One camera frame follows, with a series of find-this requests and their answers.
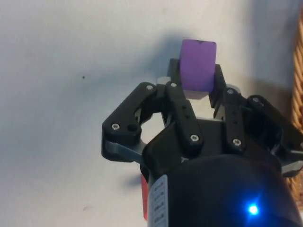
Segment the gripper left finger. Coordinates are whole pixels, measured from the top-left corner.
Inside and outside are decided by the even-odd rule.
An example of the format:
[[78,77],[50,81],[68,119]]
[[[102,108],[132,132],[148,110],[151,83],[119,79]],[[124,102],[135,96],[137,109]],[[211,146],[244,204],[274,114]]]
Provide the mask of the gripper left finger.
[[166,84],[140,83],[102,124],[101,154],[110,161],[143,163],[141,125],[161,113],[165,126],[175,125],[186,156],[196,157],[204,139],[190,102],[181,87],[180,60],[170,59]]

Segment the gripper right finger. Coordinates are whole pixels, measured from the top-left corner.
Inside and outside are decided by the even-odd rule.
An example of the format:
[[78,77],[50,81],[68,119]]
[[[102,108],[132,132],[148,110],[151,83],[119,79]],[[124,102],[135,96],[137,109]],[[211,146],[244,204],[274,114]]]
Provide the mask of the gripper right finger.
[[303,135],[260,95],[247,98],[225,82],[215,66],[214,88],[209,94],[214,118],[223,122],[223,143],[230,153],[270,163],[284,177],[303,168]]

